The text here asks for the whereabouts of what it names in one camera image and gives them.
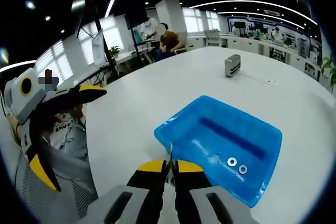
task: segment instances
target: blue plastic tray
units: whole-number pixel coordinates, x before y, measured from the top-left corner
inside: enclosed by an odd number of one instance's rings
[[[219,185],[254,207],[275,168],[282,133],[268,123],[211,97],[201,96],[154,131],[173,158],[203,168],[212,185]],[[237,159],[230,167],[227,160]],[[240,165],[247,167],[240,174]]]

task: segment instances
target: brown shirt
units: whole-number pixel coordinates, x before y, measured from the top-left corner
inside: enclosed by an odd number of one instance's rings
[[[179,41],[178,41],[179,36],[174,33],[173,31],[167,31],[167,34],[165,37],[163,35],[160,38],[160,42],[166,46],[167,52],[169,52],[173,47],[175,47]]]

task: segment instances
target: potted plant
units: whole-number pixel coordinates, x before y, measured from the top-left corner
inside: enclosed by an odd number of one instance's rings
[[[118,46],[113,46],[109,50],[111,57],[114,57],[114,58],[118,57],[119,51],[120,51],[120,47]]]
[[[323,61],[325,61],[325,63],[323,64],[322,68],[321,68],[321,73],[324,75],[324,70],[327,68],[330,69],[329,72],[329,78],[330,78],[330,90],[331,93],[333,92],[334,89],[334,85],[336,84],[336,67],[334,66],[333,63],[333,55],[330,54],[330,58],[325,57],[323,59]]]

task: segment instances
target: silver metal box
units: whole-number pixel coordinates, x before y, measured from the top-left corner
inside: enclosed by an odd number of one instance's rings
[[[225,75],[234,76],[240,70],[240,55],[232,55],[224,62]]]

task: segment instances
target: person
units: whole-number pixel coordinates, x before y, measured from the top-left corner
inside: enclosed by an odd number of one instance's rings
[[[232,32],[235,36],[237,36],[237,37],[240,36],[240,29],[235,27],[235,25],[233,25]]]
[[[154,40],[159,40],[155,28],[158,24],[155,18],[151,18],[147,15],[148,20],[141,24],[140,35],[143,40],[153,38]]]
[[[282,35],[279,32],[278,27],[276,27],[275,30],[272,32],[272,38],[273,38],[273,40],[275,40],[277,42],[282,42]]]
[[[155,61],[175,55],[175,51],[182,47],[182,41],[178,34],[173,31],[168,31],[168,25],[166,23],[160,24],[165,27],[165,33],[160,38],[160,48],[155,52]]]

